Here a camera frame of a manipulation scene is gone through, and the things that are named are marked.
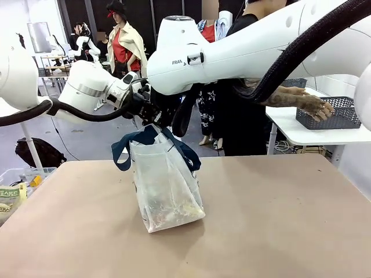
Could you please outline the person's right hand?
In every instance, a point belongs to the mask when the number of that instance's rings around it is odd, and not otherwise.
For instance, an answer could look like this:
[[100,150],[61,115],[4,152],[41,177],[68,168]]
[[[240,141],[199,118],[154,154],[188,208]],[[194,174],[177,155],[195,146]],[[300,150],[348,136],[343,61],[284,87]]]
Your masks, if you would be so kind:
[[334,108],[328,102],[312,94],[300,96],[297,107],[311,116],[316,122],[327,120],[334,112]]

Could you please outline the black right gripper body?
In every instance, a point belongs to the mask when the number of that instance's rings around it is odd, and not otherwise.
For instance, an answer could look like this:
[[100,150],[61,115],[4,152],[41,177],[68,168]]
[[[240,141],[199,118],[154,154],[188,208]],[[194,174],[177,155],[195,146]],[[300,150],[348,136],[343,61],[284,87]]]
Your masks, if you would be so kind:
[[161,117],[159,120],[161,127],[169,127],[172,125],[173,118],[183,101],[181,94],[171,96],[159,95],[159,108],[161,110]]

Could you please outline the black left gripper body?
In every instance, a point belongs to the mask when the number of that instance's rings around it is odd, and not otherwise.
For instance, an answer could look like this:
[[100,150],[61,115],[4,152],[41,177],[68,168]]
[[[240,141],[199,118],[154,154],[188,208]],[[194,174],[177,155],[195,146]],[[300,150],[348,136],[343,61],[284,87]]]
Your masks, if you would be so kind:
[[141,124],[144,118],[161,114],[155,105],[155,92],[148,80],[137,80],[129,86],[128,93],[123,99],[123,106],[126,107],[123,117],[134,119],[138,116]]

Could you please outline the person's left hand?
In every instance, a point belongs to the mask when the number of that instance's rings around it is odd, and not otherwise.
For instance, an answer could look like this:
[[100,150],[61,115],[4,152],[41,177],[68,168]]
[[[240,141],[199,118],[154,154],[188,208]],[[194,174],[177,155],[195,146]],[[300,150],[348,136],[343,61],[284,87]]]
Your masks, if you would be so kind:
[[291,94],[295,96],[306,96],[309,95],[309,93],[306,92],[305,88],[300,87],[283,87],[282,91],[286,94]]

